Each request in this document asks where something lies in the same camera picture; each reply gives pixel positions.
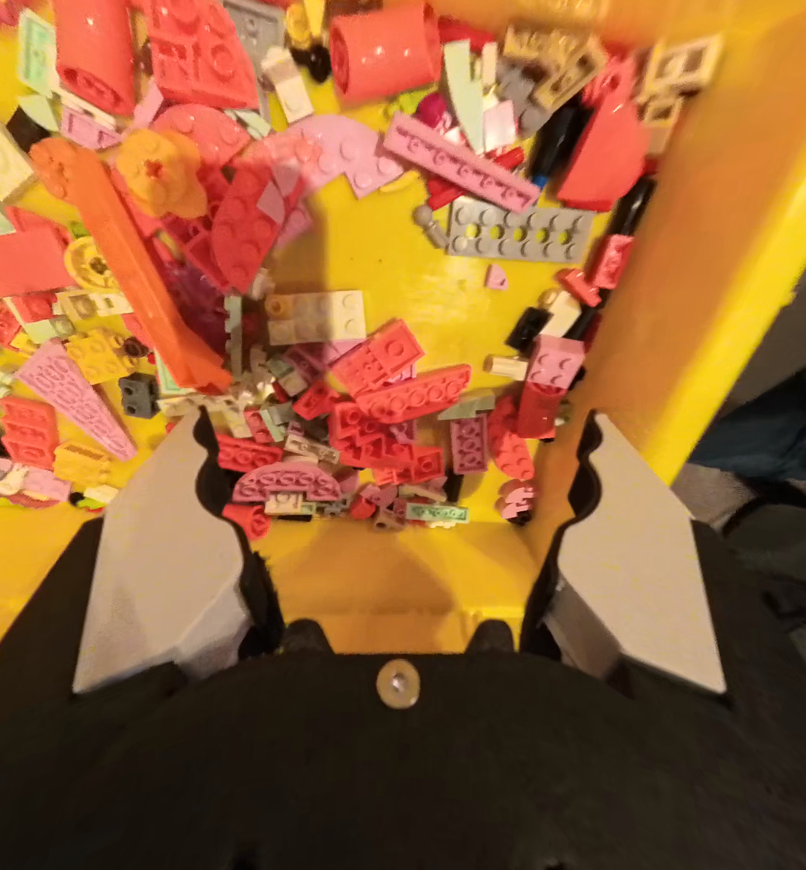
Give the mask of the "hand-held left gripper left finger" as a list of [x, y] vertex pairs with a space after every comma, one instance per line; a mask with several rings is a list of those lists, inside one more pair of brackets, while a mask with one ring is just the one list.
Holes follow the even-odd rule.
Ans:
[[217, 451], [206, 413], [188, 412], [105, 509], [74, 693], [164, 664], [192, 680], [235, 665], [251, 622], [247, 544], [199, 494]]

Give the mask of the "yellow plastic bin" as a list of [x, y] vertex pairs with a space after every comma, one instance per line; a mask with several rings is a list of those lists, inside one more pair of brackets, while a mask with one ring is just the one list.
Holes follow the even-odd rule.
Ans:
[[[316, 619], [344, 653], [462, 651], [476, 620], [517, 631], [526, 593], [567, 492], [583, 418], [607, 413], [671, 483], [806, 267], [806, 2], [608, 2], [609, 40], [634, 47], [722, 35], [710, 87], [687, 103], [657, 172], [623, 279], [574, 391], [574, 417], [543, 445], [537, 514], [524, 529], [494, 510], [492, 466], [467, 490], [471, 523], [456, 530], [376, 532], [331, 519], [278, 523], [258, 549], [283, 614]], [[337, 179], [320, 191], [313, 231], [273, 263], [286, 291], [365, 295], [369, 324], [402, 318], [427, 351], [424, 368], [482, 370], [523, 309], [554, 283], [547, 266], [512, 263], [510, 288], [484, 288], [481, 260], [446, 256], [412, 222], [419, 181], [357, 201]], [[0, 503], [0, 640], [88, 512]]]

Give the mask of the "pile of toy bricks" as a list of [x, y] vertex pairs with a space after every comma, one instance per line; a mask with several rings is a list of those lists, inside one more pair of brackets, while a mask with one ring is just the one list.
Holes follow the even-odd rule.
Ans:
[[[387, 517], [376, 527], [465, 524], [467, 508], [379, 507], [379, 489], [425, 502], [448, 463], [455, 476], [492, 464], [518, 487], [534, 477], [529, 445], [554, 438], [675, 119], [710, 86], [723, 39], [634, 51], [594, 27], [513, 24], [497, 42], [433, 2], [363, 5], [311, 34], [325, 3], [294, 4], [336, 88], [335, 111], [317, 113], [292, 18], [258, 54], [234, 6], [60, 2], [54, 26], [15, 4], [11, 94], [74, 98], [61, 109], [114, 141], [27, 116], [21, 145], [0, 116], [0, 503], [63, 506], [136, 463], [108, 393], [157, 380], [124, 333], [80, 332], [61, 308], [87, 301], [70, 269], [94, 256], [129, 338], [172, 379], [146, 415], [238, 417], [220, 462], [246, 482], [224, 513], [250, 539], [267, 533], [267, 501], [301, 513], [281, 506], [290, 493], [311, 515], [343, 495], [308, 461], [368, 470], [349, 512]], [[370, 325], [361, 290], [278, 287], [274, 261], [313, 231], [313, 200], [337, 179], [357, 201], [420, 181], [416, 229], [481, 260], [487, 290], [509, 290], [512, 263], [549, 267], [507, 353], [483, 360], [499, 384], [476, 388], [466, 362], [425, 369], [408, 323]]]

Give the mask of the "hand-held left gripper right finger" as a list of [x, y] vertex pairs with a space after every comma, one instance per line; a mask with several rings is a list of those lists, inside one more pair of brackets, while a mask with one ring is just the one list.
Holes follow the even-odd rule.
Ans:
[[693, 520], [603, 412], [588, 414], [568, 492], [529, 594], [521, 650], [606, 680], [632, 664], [727, 689]]

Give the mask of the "person's trouser leg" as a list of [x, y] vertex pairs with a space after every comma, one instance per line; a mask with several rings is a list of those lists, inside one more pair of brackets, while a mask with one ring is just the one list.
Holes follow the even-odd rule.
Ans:
[[715, 419], [689, 462], [740, 479], [806, 482], [806, 368]]

